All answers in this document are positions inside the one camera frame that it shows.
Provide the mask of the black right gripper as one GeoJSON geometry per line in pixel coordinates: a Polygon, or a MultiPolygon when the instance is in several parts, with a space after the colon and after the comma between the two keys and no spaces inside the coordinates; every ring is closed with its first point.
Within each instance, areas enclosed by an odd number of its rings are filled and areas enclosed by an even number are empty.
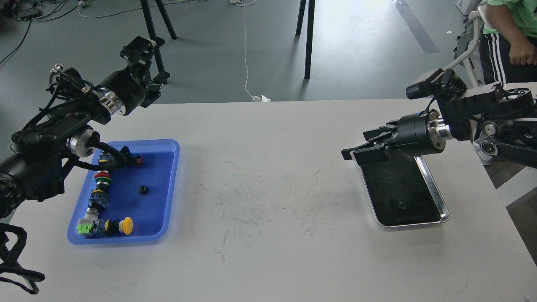
{"type": "Polygon", "coordinates": [[[409,156],[441,153],[445,149],[445,140],[441,139],[434,127],[434,120],[441,115],[437,111],[405,115],[397,120],[386,122],[376,129],[363,132],[363,145],[341,150],[344,160],[355,160],[359,166],[387,162],[389,152],[401,149],[409,156]],[[392,145],[373,143],[372,141],[389,140],[395,134],[392,145]]]}

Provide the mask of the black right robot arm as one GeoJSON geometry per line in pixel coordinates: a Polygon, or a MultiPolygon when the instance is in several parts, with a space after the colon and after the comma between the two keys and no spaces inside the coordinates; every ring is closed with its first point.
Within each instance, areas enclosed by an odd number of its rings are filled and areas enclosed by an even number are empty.
{"type": "Polygon", "coordinates": [[[499,83],[468,89],[454,70],[437,69],[405,93],[409,99],[433,96],[439,109],[426,108],[364,132],[366,143],[343,149],[344,160],[364,166],[387,161],[395,149],[409,156],[441,153],[447,140],[471,140],[474,120],[485,134],[483,153],[536,167],[536,101],[530,89],[505,90],[499,83]]]}

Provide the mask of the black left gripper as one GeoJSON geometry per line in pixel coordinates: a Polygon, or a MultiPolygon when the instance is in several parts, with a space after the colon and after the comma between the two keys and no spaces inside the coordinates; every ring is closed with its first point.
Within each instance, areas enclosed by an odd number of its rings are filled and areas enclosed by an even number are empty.
{"type": "Polygon", "coordinates": [[[147,108],[159,99],[170,74],[159,68],[159,74],[151,78],[149,71],[153,56],[159,54],[163,44],[165,40],[160,37],[137,36],[123,47],[120,56],[127,61],[127,67],[112,73],[97,86],[99,101],[111,115],[129,115],[138,106],[147,108]]]}

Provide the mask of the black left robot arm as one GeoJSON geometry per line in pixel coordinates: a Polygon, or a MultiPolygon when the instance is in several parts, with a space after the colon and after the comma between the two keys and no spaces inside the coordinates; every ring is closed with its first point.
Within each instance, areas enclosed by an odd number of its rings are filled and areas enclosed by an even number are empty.
{"type": "Polygon", "coordinates": [[[169,74],[161,71],[151,78],[150,65],[163,44],[159,37],[137,36],[120,52],[127,66],[98,85],[62,64],[51,70],[51,100],[12,135],[12,155],[1,162],[1,218],[25,200],[43,201],[64,193],[65,178],[77,166],[96,171],[96,188],[76,226],[78,233],[85,237],[132,233],[131,218],[100,219],[99,213],[109,207],[109,173],[126,165],[138,167],[143,157],[133,155],[128,147],[117,150],[101,142],[89,122],[105,125],[113,114],[128,115],[160,97],[169,74]]]}

